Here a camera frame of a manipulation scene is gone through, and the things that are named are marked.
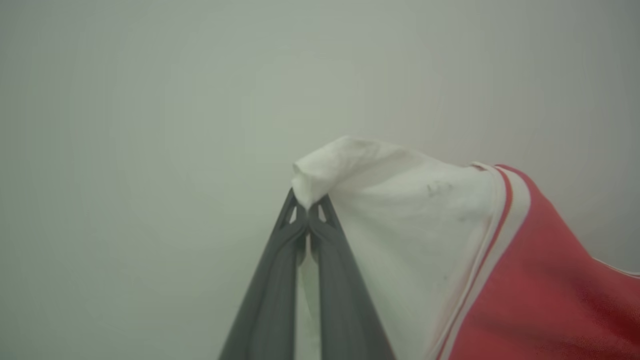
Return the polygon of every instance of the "white cloth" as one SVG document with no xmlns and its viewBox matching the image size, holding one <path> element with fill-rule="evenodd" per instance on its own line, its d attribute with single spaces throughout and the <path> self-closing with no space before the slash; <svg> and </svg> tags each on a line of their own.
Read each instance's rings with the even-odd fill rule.
<svg viewBox="0 0 640 360">
<path fill-rule="evenodd" d="M 329 193 L 396 357 L 424 359 L 468 283 L 494 216 L 491 175 L 344 137 L 298 160 L 292 185 L 307 209 Z M 297 353 L 317 356 L 317 301 L 306 301 L 317 296 L 317 277 L 300 274 L 306 324 L 298 326 Z"/>
</svg>

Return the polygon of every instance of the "plain background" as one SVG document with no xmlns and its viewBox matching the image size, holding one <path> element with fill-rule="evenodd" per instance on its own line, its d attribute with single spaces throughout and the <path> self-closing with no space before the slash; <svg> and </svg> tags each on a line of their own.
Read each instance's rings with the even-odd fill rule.
<svg viewBox="0 0 640 360">
<path fill-rule="evenodd" d="M 640 271 L 640 3 L 0 1 L 0 358 L 214 359 L 342 135 L 527 172 Z"/>
</svg>

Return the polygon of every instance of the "white fabric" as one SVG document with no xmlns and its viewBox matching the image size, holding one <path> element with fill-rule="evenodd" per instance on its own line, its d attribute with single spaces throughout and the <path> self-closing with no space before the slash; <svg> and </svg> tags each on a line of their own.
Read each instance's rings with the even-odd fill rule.
<svg viewBox="0 0 640 360">
<path fill-rule="evenodd" d="M 294 193 L 307 209 L 329 193 L 398 360 L 424 359 L 495 217 L 492 176 L 351 137 L 298 160 L 294 173 Z M 314 272 L 300 274 L 303 292 L 316 297 Z M 298 359 L 319 353 L 310 347 L 320 342 L 309 338 L 319 337 L 311 331 L 319 328 L 317 302 L 306 297 Z"/>
</svg>

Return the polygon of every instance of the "red fabric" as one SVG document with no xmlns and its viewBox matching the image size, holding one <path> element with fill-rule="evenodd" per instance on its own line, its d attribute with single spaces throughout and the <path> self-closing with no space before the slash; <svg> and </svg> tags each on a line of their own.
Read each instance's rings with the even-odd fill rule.
<svg viewBox="0 0 640 360">
<path fill-rule="evenodd" d="M 508 169 L 531 207 L 449 359 L 640 359 L 640 280 L 594 260 L 531 179 Z"/>
</svg>

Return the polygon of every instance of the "gray wall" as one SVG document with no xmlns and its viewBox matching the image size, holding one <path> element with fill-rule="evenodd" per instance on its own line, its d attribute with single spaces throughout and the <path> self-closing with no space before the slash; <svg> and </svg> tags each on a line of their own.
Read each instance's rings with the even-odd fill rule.
<svg viewBox="0 0 640 360">
<path fill-rule="evenodd" d="M 212 359 L 291 163 L 506 163 L 640 271 L 640 3 L 0 1 L 0 358 Z"/>
</svg>

